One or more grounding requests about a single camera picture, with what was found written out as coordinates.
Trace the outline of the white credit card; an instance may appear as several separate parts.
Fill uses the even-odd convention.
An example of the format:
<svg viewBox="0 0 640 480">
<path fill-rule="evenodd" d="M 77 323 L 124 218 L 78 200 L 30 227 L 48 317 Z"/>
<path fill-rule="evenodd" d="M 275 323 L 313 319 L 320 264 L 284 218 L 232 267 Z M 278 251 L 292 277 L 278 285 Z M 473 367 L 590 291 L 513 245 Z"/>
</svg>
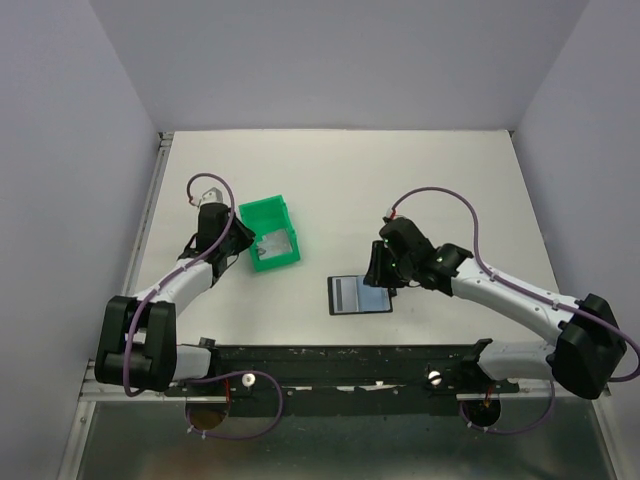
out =
<svg viewBox="0 0 640 480">
<path fill-rule="evenodd" d="M 359 311 L 356 277 L 336 277 L 333 280 L 334 310 L 338 313 Z"/>
</svg>

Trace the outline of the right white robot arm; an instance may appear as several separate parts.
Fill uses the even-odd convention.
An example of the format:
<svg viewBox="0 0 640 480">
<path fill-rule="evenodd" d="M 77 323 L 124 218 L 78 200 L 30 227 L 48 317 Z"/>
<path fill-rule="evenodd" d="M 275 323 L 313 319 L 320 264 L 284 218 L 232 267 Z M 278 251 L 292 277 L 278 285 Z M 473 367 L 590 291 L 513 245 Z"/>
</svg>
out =
<svg viewBox="0 0 640 480">
<path fill-rule="evenodd" d="M 626 352 L 609 303 L 555 294 L 483 267 L 477 255 L 451 243 L 435 247 L 409 219 L 386 221 L 373 241 L 366 285 L 417 284 L 486 307 L 538 335 L 534 342 L 480 340 L 460 367 L 460 379 L 480 392 L 510 378 L 555 381 L 588 400 L 600 396 Z"/>
</svg>

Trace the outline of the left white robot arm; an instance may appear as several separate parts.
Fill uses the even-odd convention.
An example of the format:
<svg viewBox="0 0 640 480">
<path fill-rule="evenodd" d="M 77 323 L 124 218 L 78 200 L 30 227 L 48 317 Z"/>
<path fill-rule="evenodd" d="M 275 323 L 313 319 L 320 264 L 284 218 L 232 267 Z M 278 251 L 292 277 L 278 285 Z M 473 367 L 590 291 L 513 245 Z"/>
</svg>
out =
<svg viewBox="0 0 640 480">
<path fill-rule="evenodd" d="M 98 382 L 163 392 L 187 381 L 201 395 L 214 393 L 222 380 L 213 364 L 213 343 L 180 345 L 177 319 L 226 272 L 232 257 L 253 243 L 255 233 L 231 207 L 207 203 L 198 210 L 197 230 L 165 278 L 133 295 L 112 297 L 94 365 Z"/>
</svg>

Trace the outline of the black leather card holder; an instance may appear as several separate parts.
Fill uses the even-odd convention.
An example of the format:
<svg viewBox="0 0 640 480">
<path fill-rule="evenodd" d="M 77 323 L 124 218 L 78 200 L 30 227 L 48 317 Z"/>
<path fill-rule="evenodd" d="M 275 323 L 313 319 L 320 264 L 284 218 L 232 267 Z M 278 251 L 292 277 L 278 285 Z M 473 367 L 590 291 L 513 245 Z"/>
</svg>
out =
<svg viewBox="0 0 640 480">
<path fill-rule="evenodd" d="M 327 278 L 328 309 L 332 316 L 382 314 L 393 311 L 391 289 L 364 284 L 363 275 Z"/>
</svg>

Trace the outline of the green plastic bin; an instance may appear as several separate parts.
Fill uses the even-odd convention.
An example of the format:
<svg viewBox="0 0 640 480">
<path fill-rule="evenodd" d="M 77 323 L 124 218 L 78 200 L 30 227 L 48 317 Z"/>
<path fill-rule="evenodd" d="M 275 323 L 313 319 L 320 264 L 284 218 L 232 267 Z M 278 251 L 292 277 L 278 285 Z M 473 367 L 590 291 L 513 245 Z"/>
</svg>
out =
<svg viewBox="0 0 640 480">
<path fill-rule="evenodd" d="M 249 248 L 256 272 L 285 267 L 301 259 L 297 232 L 282 195 L 241 204 L 242 222 L 255 233 Z"/>
</svg>

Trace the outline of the translucent blue credit card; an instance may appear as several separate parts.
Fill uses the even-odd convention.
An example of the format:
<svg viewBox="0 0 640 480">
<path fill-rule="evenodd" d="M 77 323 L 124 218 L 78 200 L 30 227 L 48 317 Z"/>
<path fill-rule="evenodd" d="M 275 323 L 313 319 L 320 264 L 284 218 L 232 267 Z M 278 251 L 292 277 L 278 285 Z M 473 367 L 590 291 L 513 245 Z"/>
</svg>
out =
<svg viewBox="0 0 640 480">
<path fill-rule="evenodd" d="M 363 285 L 358 288 L 359 311 L 363 313 L 382 313 L 392 310 L 389 290 Z"/>
</svg>

